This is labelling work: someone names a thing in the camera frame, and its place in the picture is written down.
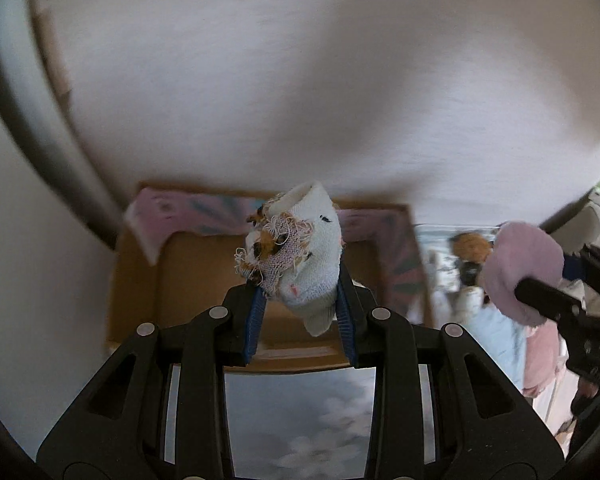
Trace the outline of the pink plush pig toy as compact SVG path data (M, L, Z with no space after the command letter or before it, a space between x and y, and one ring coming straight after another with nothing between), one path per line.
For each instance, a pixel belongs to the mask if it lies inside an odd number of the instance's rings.
M534 399L556 378L560 364L560 336L557 324L546 321L529 330L522 393Z

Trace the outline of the floral blue bed sheet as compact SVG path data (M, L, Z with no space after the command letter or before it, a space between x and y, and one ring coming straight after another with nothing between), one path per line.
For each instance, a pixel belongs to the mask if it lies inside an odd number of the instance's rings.
M415 327L378 307L345 268L337 277L334 356L312 356L300 326L265 311L262 290L233 273L235 237L178 234L195 305L180 360L175 474L234 477L224 372L318 372L350 365L376 372L365 477L536 479L530 406L458 326Z

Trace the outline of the brown cardboard box pink lining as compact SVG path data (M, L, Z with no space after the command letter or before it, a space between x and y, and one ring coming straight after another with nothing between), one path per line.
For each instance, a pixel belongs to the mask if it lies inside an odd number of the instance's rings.
M248 373L336 370L349 361L338 325L312 336L290 310L303 286L269 278L248 255L247 235L266 194L143 183L124 215L116 245L106 341L115 349L138 326L169 328L218 306L228 290L264 288L266 308ZM341 261L376 302L411 323L428 322L428 285L411 211L403 204L335 198Z

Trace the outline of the pink fluffy slipper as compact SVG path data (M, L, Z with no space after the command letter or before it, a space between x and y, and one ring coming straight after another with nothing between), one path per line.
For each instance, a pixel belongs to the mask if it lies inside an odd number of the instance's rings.
M545 318L518 301L515 288L524 278L557 287L563 267L564 252L547 232L527 222L506 222L498 230L492 252L482 267L481 286L505 316L520 325L538 327Z

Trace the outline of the brown teddy bear toy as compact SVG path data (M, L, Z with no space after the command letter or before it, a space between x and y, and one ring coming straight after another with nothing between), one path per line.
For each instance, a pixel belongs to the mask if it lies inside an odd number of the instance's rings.
M463 286L476 286L493 243L476 232L464 232L451 238L452 255Z

